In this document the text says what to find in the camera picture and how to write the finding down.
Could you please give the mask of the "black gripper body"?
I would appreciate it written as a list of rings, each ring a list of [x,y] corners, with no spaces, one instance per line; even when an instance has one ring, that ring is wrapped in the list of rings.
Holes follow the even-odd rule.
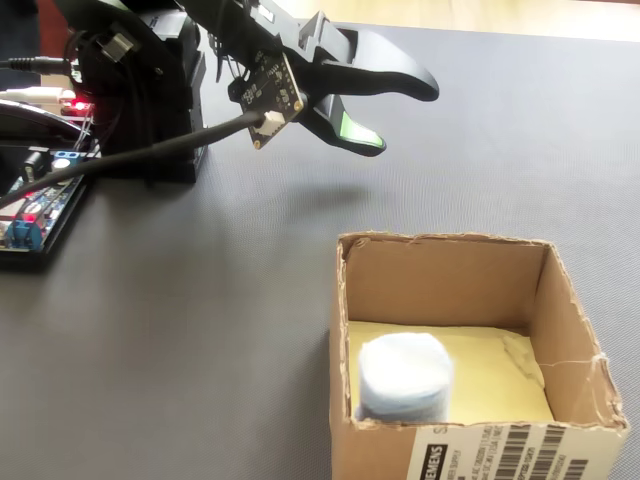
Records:
[[[189,16],[205,28],[218,58],[237,62],[249,75],[265,56],[286,56],[300,91],[325,94],[325,14],[301,23],[273,1],[191,1]]]

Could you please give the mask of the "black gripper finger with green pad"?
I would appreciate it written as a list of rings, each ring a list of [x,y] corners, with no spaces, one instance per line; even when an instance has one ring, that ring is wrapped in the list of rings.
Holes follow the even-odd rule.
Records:
[[[349,116],[339,95],[330,94],[306,106],[298,122],[325,143],[361,156],[375,157],[386,150],[378,133]]]
[[[298,79],[309,96],[371,96],[400,93],[435,101],[433,75],[386,37],[370,30],[339,27],[319,12],[300,30],[299,46],[311,55],[298,66]]]

